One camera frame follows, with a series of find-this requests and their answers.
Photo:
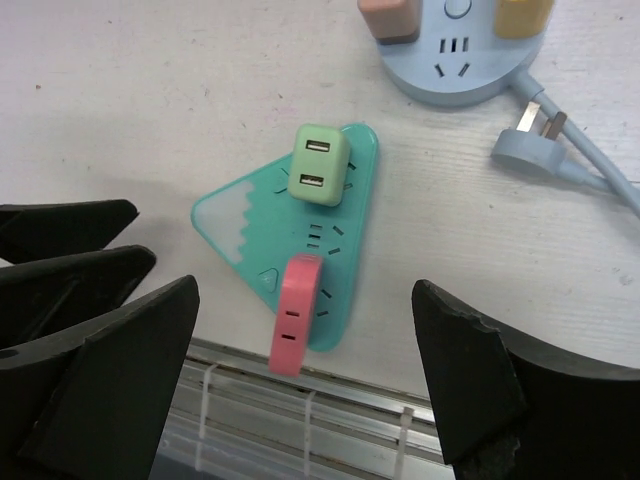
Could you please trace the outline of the light blue round power strip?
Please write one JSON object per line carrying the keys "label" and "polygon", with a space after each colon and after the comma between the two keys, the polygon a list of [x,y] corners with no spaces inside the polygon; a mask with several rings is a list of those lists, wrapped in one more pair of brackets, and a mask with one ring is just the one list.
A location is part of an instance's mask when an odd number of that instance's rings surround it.
{"label": "light blue round power strip", "polygon": [[416,40],[378,45],[391,80],[411,99],[443,108],[482,103],[507,88],[538,54],[542,32],[521,39],[496,35],[497,1],[464,6],[464,14],[455,17],[444,1],[424,1]]}

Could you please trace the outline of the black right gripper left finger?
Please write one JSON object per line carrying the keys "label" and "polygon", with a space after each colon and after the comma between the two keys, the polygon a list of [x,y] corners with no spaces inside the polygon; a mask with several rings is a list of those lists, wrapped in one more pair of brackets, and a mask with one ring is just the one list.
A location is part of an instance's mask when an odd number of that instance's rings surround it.
{"label": "black right gripper left finger", "polygon": [[147,478],[199,303],[186,275],[2,350],[2,478]]}

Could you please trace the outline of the green two-tone plug adapter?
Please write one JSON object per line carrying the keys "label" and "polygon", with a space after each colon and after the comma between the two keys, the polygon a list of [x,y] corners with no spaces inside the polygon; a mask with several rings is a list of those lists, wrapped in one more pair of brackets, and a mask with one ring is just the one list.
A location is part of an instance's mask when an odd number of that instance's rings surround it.
{"label": "green two-tone plug adapter", "polygon": [[338,128],[304,124],[296,132],[288,179],[295,199],[326,207],[342,199],[351,146]]}

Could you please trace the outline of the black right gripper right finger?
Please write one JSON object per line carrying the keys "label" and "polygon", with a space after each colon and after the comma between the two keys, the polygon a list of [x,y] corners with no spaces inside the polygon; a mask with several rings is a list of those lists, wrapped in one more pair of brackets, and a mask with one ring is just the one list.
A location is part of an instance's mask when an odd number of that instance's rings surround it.
{"label": "black right gripper right finger", "polygon": [[444,462],[459,479],[635,479],[639,372],[497,321],[427,280],[412,312]]}

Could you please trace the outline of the teal triangular power strip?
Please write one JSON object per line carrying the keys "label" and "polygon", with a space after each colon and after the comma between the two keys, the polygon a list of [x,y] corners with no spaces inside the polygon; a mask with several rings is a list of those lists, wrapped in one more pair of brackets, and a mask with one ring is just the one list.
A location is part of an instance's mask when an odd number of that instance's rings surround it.
{"label": "teal triangular power strip", "polygon": [[342,131],[351,154],[339,205],[293,198],[287,191],[292,157],[285,155],[201,197],[191,210],[195,230],[271,310],[289,259],[322,257],[308,340],[316,352],[335,348],[349,324],[379,156],[371,127],[355,123]]}

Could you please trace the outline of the yellow plug adapter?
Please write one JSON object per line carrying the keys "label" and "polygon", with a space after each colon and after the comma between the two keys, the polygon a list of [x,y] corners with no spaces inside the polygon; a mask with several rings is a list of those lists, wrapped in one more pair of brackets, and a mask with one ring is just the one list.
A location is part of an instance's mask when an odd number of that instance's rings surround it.
{"label": "yellow plug adapter", "polygon": [[549,20],[554,0],[498,0],[494,33],[502,39],[526,39],[541,33]]}

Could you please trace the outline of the brown two-tone plug adapter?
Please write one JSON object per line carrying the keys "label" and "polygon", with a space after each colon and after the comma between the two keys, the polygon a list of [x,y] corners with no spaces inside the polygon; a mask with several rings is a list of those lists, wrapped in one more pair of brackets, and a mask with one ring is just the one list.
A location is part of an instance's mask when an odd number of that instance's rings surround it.
{"label": "brown two-tone plug adapter", "polygon": [[415,42],[420,35],[422,0],[358,0],[358,9],[381,45]]}

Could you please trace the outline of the pink socket adapter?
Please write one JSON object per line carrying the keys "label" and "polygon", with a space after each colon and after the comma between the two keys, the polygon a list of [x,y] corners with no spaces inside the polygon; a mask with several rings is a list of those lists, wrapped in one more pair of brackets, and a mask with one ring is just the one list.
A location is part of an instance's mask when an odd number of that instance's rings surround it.
{"label": "pink socket adapter", "polygon": [[305,357],[323,259],[296,254],[287,263],[276,311],[268,368],[272,373],[298,376]]}

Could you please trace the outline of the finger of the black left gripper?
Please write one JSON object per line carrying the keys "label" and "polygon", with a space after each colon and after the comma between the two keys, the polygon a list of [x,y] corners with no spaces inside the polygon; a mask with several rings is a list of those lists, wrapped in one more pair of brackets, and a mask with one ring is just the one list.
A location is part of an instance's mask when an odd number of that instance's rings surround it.
{"label": "finger of the black left gripper", "polygon": [[1,269],[1,346],[12,348],[119,308],[156,264],[139,245]]}
{"label": "finger of the black left gripper", "polygon": [[125,199],[1,207],[1,258],[12,264],[105,248],[139,215]]}

